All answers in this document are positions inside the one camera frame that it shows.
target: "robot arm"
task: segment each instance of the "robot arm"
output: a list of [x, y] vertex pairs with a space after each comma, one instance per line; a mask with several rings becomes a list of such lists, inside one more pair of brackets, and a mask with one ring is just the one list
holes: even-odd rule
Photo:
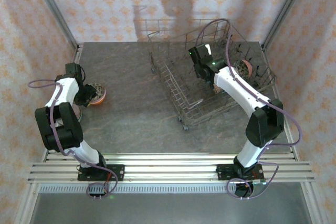
[[[80, 66], [75, 63], [66, 65], [66, 74], [58, 76], [56, 82], [62, 86], [62, 92], [54, 106], [54, 122], [61, 146], [66, 154], [84, 161], [80, 162], [79, 171], [84, 177], [93, 177], [103, 180], [106, 172], [89, 166], [87, 163], [106, 167], [103, 156], [83, 140], [83, 131], [72, 109], [72, 103], [80, 102], [80, 105], [87, 105], [95, 97], [96, 90], [92, 86], [84, 86], [82, 83]], [[60, 152], [55, 136], [50, 126], [50, 107], [60, 90], [60, 85], [56, 85], [55, 91], [50, 101], [43, 107], [35, 111], [35, 118], [42, 136], [44, 146], [48, 150]]]
[[278, 99], [271, 102], [268, 97], [256, 91], [235, 71], [233, 71], [235, 75], [233, 77], [224, 59], [213, 59], [209, 44], [193, 47], [189, 53], [194, 62], [196, 76], [210, 83], [212, 87], [215, 84], [225, 90], [249, 117], [245, 132], [248, 140], [234, 159], [235, 171], [238, 177], [243, 178], [254, 168], [264, 148], [284, 130], [284, 117], [283, 114], [253, 97], [235, 79], [239, 79], [244, 86], [262, 100], [281, 109], [283, 105]]

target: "metal pole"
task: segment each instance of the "metal pole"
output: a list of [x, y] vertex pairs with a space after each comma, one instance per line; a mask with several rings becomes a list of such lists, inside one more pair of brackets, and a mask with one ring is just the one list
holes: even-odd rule
[[264, 43], [261, 44], [261, 46], [264, 48], [264, 49], [267, 49], [272, 40], [274, 39], [275, 37], [275, 34], [277, 33], [277, 31], [279, 30], [282, 22], [284, 22], [287, 14], [289, 13], [289, 10], [291, 9], [291, 7], [293, 6], [295, 0], [286, 0], [279, 15], [277, 16], [277, 18], [275, 19], [272, 27], [271, 27], [271, 30], [269, 31], [268, 35], [266, 36], [266, 39], [264, 41]]
[[52, 12], [54, 17], [56, 18], [57, 23], [59, 24], [59, 26], [62, 29], [65, 36], [67, 37], [71, 46], [74, 48], [74, 50], [77, 50], [78, 44], [76, 43], [76, 40], [75, 40], [70, 28], [68, 27], [61, 11], [59, 10], [55, 0], [44, 0], [44, 1], [46, 2], [50, 11]]

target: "metal frame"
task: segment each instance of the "metal frame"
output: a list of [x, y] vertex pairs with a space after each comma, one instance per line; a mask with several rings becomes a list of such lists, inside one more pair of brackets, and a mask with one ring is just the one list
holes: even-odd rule
[[[234, 193], [236, 185], [229, 186], [229, 191]], [[40, 194], [82, 194], [86, 193], [87, 185], [85, 184], [43, 184], [40, 187]], [[102, 187], [91, 186], [89, 192], [103, 193]], [[144, 183], [122, 183], [113, 191], [113, 194], [209, 194], [209, 193], [226, 193], [224, 183], [195, 183], [195, 184], [144, 184]]]
[[[48, 156], [48, 150], [44, 149], [41, 162], [45, 162]], [[26, 224], [30, 223], [35, 208], [40, 184], [28, 184], [24, 195], [22, 196], [14, 223]]]
[[[145, 183], [218, 183], [216, 165], [232, 164], [236, 154], [105, 154], [107, 164], [124, 164], [122, 184]], [[297, 162], [293, 153], [270, 153], [262, 161], [279, 164], [274, 182], [313, 182], [309, 162]], [[34, 163], [29, 183], [85, 183], [77, 181], [78, 162], [59, 153], [49, 153], [45, 163]], [[265, 178], [270, 178], [275, 166], [263, 166]]]
[[289, 13], [291, 7], [293, 6], [295, 0], [286, 0], [283, 7], [281, 8], [281, 11], [279, 13], [279, 15], [277, 16], [277, 18], [275, 19], [268, 35], [266, 36], [266, 39], [262, 44], [263, 48], [268, 48], [272, 42], [272, 40], [275, 37], [275, 34], [277, 33], [277, 31], [279, 30], [282, 22], [284, 22], [287, 14]]
[[81, 57], [82, 52], [83, 52], [83, 47], [84, 47], [83, 43], [78, 45], [78, 49], [76, 50], [75, 55], [74, 55], [73, 60], [72, 60], [74, 63], [79, 64], [79, 60], [80, 60], [80, 57]]
[[62, 29], [65, 36], [67, 37], [67, 40], [69, 41], [69, 43], [71, 44], [73, 49], [76, 50], [78, 48], [76, 40], [75, 40], [70, 28], [68, 27], [61, 11], [59, 10], [55, 0], [44, 0], [44, 1], [48, 5], [48, 7], [49, 7], [50, 11], [52, 12], [52, 14], [54, 15], [57, 23], [59, 24], [59, 26]]

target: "metal wire basket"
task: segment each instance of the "metal wire basket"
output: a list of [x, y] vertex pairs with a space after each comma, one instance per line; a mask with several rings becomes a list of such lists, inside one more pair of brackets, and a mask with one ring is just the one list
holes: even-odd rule
[[[197, 29], [166, 39], [160, 36], [160, 31], [148, 34], [152, 71], [159, 75], [167, 89], [185, 130], [188, 130], [188, 126], [198, 125], [237, 105], [228, 93], [216, 93], [208, 83], [196, 77], [188, 50], [195, 46], [199, 32]], [[228, 22], [213, 23], [201, 34], [198, 43], [210, 44], [214, 59], [225, 59], [228, 32]], [[264, 61], [260, 48], [259, 51], [253, 50], [250, 42], [234, 27], [229, 43], [231, 64], [238, 59], [245, 59], [253, 66], [252, 76], [247, 80], [252, 87], [262, 92], [273, 85], [275, 75]]]

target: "patterned wallpaper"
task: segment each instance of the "patterned wallpaper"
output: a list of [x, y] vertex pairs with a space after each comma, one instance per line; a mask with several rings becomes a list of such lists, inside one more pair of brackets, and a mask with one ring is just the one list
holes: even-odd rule
[[336, 0], [297, 0], [268, 57], [282, 101], [303, 129], [300, 158], [313, 161], [336, 223]]
[[34, 110], [53, 92], [27, 82], [63, 73], [74, 53], [44, 0], [0, 0], [0, 7], [0, 223], [10, 224], [44, 150]]
[[263, 41], [284, 1], [56, 0], [78, 42], [144, 41], [157, 30], [174, 37], [218, 17], [232, 19], [246, 39]]

